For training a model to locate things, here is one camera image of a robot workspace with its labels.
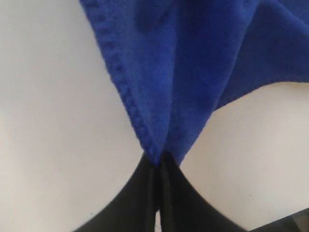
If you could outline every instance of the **stitched hem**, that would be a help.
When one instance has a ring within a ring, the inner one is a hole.
[[[111,39],[111,36],[115,34],[114,28],[106,20],[106,16],[100,12],[100,4],[97,0],[80,0],[80,2],[93,28],[98,46],[105,58],[106,67],[111,75],[112,81],[119,92],[131,124],[140,140],[140,145],[146,151],[150,161],[154,164],[158,164],[160,160],[159,151],[154,145],[154,140],[148,128],[145,126],[145,122],[140,115],[126,81],[125,67],[117,51],[118,44]]]

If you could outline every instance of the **white surface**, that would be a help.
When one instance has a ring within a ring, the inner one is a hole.
[[[78,1],[0,0],[0,31],[0,231],[71,232],[142,150]]]
[[[308,118],[309,84],[260,88],[212,115],[182,171],[246,229],[309,208]]]
[[[78,1],[0,0],[0,30],[0,231],[70,232],[142,151]],[[273,85],[226,106],[185,159],[193,185],[240,225],[309,207],[308,90]]]

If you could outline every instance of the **blue towel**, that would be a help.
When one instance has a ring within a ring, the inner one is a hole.
[[[308,0],[80,0],[152,163],[181,163],[212,112],[309,82]]]

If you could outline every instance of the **blue fleece fabric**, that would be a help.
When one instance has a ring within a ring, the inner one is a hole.
[[[141,146],[180,163],[211,113],[309,82],[308,0],[80,0]]]

